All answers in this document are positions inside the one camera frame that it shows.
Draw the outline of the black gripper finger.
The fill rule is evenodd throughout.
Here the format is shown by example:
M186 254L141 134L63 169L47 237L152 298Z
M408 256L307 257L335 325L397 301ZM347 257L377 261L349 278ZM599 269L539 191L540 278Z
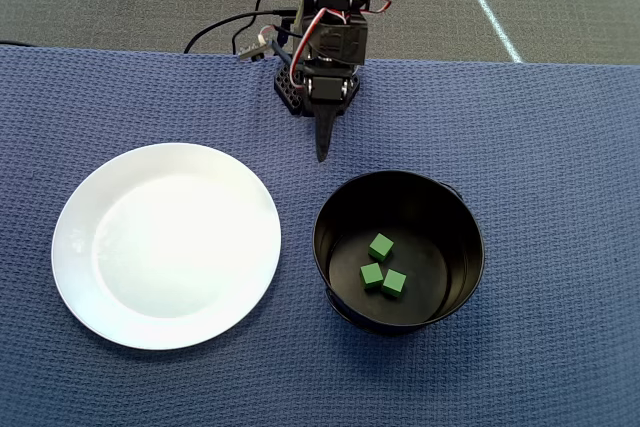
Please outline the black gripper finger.
M328 155L328 108L316 106L314 117L316 157L319 162L323 162Z
M343 116L345 108L343 106L331 106L327 114L327 146L330 146L334 124L336 119Z

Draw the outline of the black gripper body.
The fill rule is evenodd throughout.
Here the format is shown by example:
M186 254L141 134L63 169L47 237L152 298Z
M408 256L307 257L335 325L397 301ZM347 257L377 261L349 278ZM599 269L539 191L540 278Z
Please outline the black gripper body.
M339 62L305 62L303 94L309 104L346 110L353 91L353 67Z

